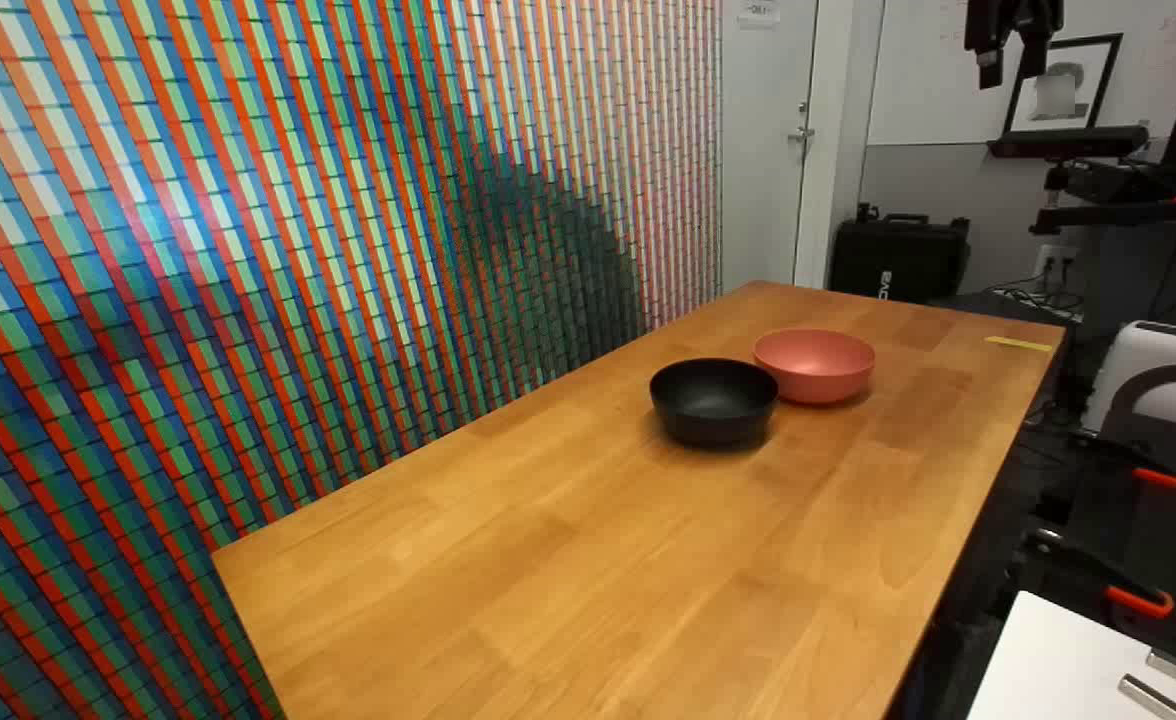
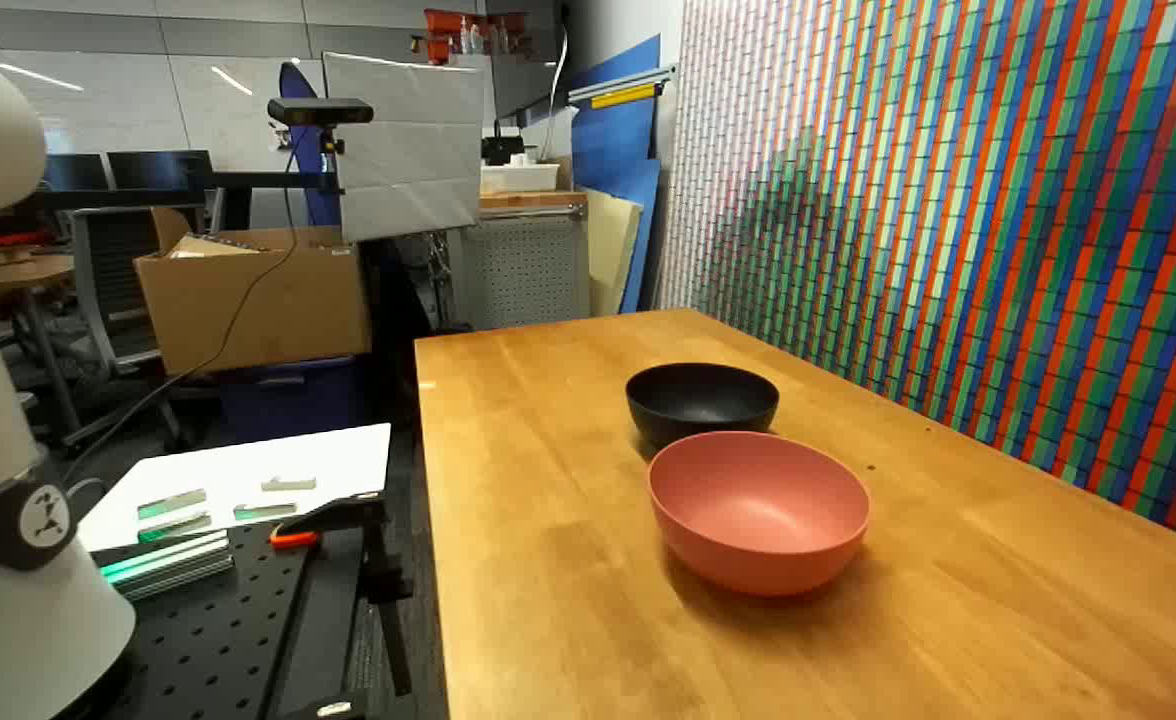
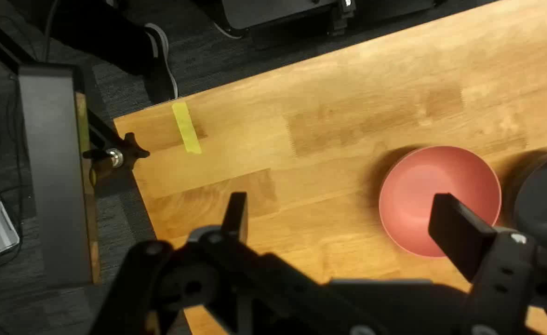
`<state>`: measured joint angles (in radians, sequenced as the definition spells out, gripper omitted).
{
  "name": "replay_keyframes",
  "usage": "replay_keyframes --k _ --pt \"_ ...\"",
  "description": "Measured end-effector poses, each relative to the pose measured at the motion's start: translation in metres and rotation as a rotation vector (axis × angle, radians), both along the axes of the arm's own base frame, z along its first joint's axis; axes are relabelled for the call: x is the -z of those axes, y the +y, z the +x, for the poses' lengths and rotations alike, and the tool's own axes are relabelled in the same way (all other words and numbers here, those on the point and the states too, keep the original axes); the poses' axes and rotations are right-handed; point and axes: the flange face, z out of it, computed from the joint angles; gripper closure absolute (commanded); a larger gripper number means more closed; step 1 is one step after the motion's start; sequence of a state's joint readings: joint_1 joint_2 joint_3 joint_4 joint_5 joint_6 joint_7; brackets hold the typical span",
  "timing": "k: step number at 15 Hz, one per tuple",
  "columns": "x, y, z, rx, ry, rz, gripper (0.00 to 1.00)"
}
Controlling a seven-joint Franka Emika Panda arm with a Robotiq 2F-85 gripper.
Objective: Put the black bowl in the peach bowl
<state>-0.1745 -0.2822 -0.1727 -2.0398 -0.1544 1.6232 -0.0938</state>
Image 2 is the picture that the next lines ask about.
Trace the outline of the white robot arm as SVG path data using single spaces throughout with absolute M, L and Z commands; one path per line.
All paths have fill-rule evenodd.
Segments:
M 46 126 L 0 75 L 0 209 L 29 200 L 39 174 Z M 81 542 L 0 353 L 0 720 L 55 720 L 121 659 L 133 630 L 137 611 Z

